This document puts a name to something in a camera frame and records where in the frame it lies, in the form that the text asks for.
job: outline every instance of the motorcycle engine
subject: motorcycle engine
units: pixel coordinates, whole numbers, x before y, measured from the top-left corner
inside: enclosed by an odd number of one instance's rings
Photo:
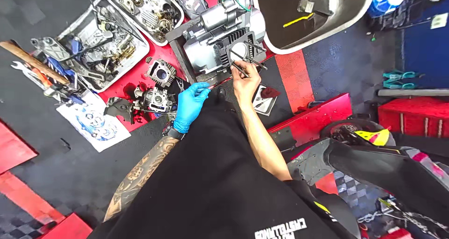
[[[226,72],[234,60],[241,60],[239,56],[257,62],[266,58],[265,50],[261,50],[265,35],[262,13],[250,9],[250,0],[218,2],[200,13],[199,18],[191,20],[190,25],[178,28],[183,29],[185,38],[183,58],[188,59],[195,76]]]

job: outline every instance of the yellow zip tie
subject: yellow zip tie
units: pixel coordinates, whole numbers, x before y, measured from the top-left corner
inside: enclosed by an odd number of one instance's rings
[[[287,23],[287,24],[284,24],[283,27],[290,26],[291,24],[296,23],[296,22],[298,22],[298,21],[300,21],[300,20],[302,20],[302,19],[308,19],[308,18],[310,18],[313,14],[314,14],[314,13],[310,13],[308,16],[304,16],[304,17],[301,17],[301,18],[297,18],[297,19],[295,19],[295,20],[293,20],[293,21],[291,21],[291,22],[289,22],[289,23]]]

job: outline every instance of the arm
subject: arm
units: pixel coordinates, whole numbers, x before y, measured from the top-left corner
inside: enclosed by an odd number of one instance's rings
[[[111,219],[115,214],[129,206],[151,174],[153,174],[154,170],[156,170],[178,141],[179,140],[175,138],[164,136],[145,156],[143,156],[142,160],[134,166],[119,184],[117,190],[115,190],[114,196],[106,211],[104,221]]]
[[[173,127],[180,133],[187,133],[190,124],[198,117],[203,102],[210,92],[208,83],[195,83],[178,96],[178,111]],[[154,170],[173,149],[178,139],[164,136],[145,155],[142,160],[126,175],[120,183],[109,203],[104,221],[114,217],[117,213],[127,208],[136,197],[140,189],[147,182]]]
[[[234,78],[234,93],[242,111],[243,123],[248,134],[249,143],[254,155],[262,168],[273,174],[279,180],[291,180],[287,164],[273,139],[263,126],[252,105],[252,97],[261,77],[254,65],[244,61],[235,61],[246,70],[248,78],[243,78],[235,67],[231,67]]]

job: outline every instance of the green wire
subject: green wire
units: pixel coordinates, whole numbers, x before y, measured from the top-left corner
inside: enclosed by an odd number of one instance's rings
[[[239,0],[235,0],[237,2],[237,4],[239,4],[239,6],[241,6],[245,11],[247,12],[251,12],[250,9],[246,8],[244,5],[240,4]]]

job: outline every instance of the bare hand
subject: bare hand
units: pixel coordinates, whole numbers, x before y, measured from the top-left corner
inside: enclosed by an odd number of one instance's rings
[[[237,97],[240,109],[253,108],[252,98],[261,82],[261,77],[257,73],[255,65],[244,61],[235,61],[234,63],[249,75],[249,77],[243,78],[244,75],[237,68],[231,66],[234,78],[234,94]]]

